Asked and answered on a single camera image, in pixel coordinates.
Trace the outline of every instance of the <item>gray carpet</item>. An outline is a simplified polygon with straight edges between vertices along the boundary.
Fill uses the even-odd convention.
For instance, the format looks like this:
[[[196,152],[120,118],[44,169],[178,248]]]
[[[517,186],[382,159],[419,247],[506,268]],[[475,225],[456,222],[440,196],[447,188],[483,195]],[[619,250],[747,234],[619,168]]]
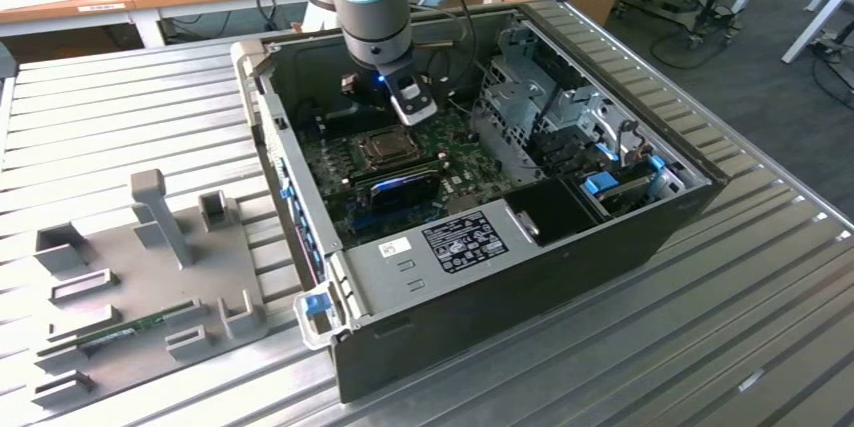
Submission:
[[[722,0],[731,5],[734,0]],[[849,216],[854,216],[854,110],[839,105],[817,87],[813,54],[806,51],[793,65],[781,57],[809,24],[803,10],[810,0],[753,0],[743,15],[743,30],[734,44],[706,66],[683,71],[661,64],[650,45],[677,30],[673,24],[630,11],[611,18],[607,29],[629,47],[706,105],[738,132]],[[829,28],[841,29],[854,19],[845,10]],[[659,55],[687,63],[718,48],[718,43],[689,53],[675,39]],[[819,77],[838,95],[843,85],[823,66]]]

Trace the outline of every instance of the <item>circuit board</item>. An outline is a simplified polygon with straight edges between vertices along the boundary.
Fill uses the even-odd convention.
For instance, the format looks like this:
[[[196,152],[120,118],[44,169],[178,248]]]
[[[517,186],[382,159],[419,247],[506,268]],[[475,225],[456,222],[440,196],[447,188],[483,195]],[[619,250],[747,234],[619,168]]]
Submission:
[[[513,188],[501,162],[455,110],[412,128],[394,125],[331,140],[303,138],[300,144],[347,247],[469,210]],[[382,213],[366,212],[372,189],[416,175],[434,176],[438,182],[428,199]]]

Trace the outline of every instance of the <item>slotted metal surface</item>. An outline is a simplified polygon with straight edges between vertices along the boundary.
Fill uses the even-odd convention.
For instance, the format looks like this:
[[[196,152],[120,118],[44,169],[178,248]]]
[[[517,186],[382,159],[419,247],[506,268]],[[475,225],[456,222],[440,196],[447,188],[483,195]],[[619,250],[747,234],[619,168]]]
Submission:
[[[80,218],[78,225],[88,231],[128,221],[116,194],[122,178],[131,165],[162,165],[170,185],[183,192],[170,200],[174,207],[214,187],[242,199],[278,328],[255,344],[51,424],[798,426],[854,421],[845,394],[854,382],[847,221],[571,7],[553,0],[531,5],[567,36],[581,36],[579,47],[733,176],[702,218],[651,261],[418,379],[342,405],[327,354],[304,348],[288,314],[296,275],[259,165],[248,155],[248,130],[228,117],[238,108],[228,100],[236,86],[219,77],[212,60],[228,45],[31,65],[15,87],[28,86],[25,95],[15,94],[11,101],[5,94],[12,116],[0,120],[8,120],[8,140],[19,146],[4,157],[0,175],[7,261],[0,265],[0,411],[17,409],[24,420],[38,415],[21,388],[32,375],[24,359],[25,339],[36,333],[38,269],[13,260],[20,239],[40,222],[32,217],[54,223]],[[134,74],[130,83],[111,84],[127,82],[131,71],[148,78]],[[158,72],[170,72],[162,74],[167,84],[156,82],[163,80]],[[74,88],[67,79],[78,73],[98,87],[72,92],[51,107],[62,98],[59,87],[38,85],[62,80],[63,88]],[[86,92],[95,94],[88,101]],[[206,111],[200,105],[219,107]],[[147,110],[148,125],[128,120],[146,119]],[[111,125],[124,134],[110,137]],[[60,132],[63,140],[51,143],[38,132]],[[106,155],[110,149],[122,152],[119,159]],[[15,222],[5,220],[11,215]]]

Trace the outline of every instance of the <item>barcode label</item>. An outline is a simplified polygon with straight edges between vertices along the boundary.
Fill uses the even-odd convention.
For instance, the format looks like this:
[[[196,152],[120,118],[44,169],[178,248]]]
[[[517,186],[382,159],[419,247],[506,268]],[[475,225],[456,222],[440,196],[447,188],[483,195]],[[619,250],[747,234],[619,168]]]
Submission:
[[[124,9],[124,4],[100,4],[100,5],[84,5],[83,7],[78,7],[80,12],[98,12],[102,10],[116,10]]]
[[[386,242],[379,246],[379,253],[383,258],[387,259],[392,255],[399,254],[400,252],[406,252],[412,249],[412,245],[410,244],[410,240],[406,237],[400,237],[399,239],[392,240],[391,242]]]

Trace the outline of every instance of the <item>blue latch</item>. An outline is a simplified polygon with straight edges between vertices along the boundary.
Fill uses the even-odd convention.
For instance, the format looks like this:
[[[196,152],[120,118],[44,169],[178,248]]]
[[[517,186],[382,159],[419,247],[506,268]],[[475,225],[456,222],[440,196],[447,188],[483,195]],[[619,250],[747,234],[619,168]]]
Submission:
[[[306,315],[316,315],[332,308],[330,294],[316,294],[306,297]]]
[[[602,152],[605,152],[605,155],[607,155],[607,156],[609,156],[609,158],[610,158],[614,162],[617,162],[617,161],[619,160],[619,157],[617,156],[617,152],[614,152],[611,149],[609,149],[609,146],[607,146],[607,145],[605,145],[602,142],[599,142],[599,143],[597,144],[597,147],[599,147],[599,150],[601,150]]]
[[[661,170],[667,167],[667,162],[658,155],[650,157],[650,164],[653,164],[653,168],[661,172]]]
[[[591,195],[597,195],[609,189],[613,189],[619,185],[619,182],[614,178],[610,172],[599,172],[587,177],[585,181],[585,188]]]

